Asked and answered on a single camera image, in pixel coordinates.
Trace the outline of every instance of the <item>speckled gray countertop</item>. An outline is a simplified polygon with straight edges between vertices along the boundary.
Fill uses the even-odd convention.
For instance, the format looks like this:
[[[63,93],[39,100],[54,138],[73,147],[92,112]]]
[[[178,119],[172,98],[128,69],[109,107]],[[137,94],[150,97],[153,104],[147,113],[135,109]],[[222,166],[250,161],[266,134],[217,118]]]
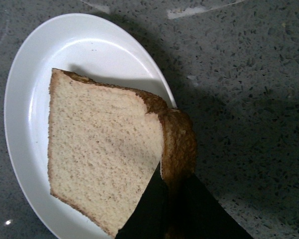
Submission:
[[[0,239],[55,238],[17,183],[3,100],[25,38],[71,12],[116,23],[154,58],[193,119],[197,175],[237,222],[299,239],[299,0],[0,0]]]

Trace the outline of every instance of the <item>slice of bread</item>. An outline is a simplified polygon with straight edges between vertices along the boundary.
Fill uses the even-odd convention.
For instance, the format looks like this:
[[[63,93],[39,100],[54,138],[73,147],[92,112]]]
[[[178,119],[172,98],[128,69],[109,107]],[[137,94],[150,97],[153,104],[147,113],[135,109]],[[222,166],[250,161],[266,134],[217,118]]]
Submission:
[[[115,236],[155,168],[170,191],[195,170],[189,117],[149,92],[52,69],[48,176],[51,194]]]

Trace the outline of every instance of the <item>plate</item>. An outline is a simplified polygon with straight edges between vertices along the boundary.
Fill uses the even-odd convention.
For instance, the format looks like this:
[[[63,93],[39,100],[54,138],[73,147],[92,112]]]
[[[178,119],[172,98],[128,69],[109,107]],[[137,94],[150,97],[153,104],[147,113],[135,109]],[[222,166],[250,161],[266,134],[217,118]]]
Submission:
[[[126,31],[97,16],[65,14],[35,29],[20,47],[7,80],[4,127],[20,187],[42,222],[60,239],[108,239],[87,217],[49,193],[47,176],[51,68],[160,95],[170,88],[145,49]]]

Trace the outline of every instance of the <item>bread slice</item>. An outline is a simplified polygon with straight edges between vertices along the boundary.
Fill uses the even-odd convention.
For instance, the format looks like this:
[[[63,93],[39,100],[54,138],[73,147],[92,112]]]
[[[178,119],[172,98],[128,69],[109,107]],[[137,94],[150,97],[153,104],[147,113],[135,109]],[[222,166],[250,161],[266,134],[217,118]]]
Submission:
[[[189,117],[159,96],[52,69],[51,195],[111,236],[137,206],[157,164],[171,192],[195,169]]]

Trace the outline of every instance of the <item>loaf of bread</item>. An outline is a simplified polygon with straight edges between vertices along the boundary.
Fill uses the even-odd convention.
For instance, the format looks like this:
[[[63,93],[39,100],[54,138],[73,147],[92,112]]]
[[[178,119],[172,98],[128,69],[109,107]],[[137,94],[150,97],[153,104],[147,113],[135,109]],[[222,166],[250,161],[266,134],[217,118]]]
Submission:
[[[189,117],[159,96],[52,69],[48,177],[51,195],[114,237],[157,164],[170,191],[195,170]]]

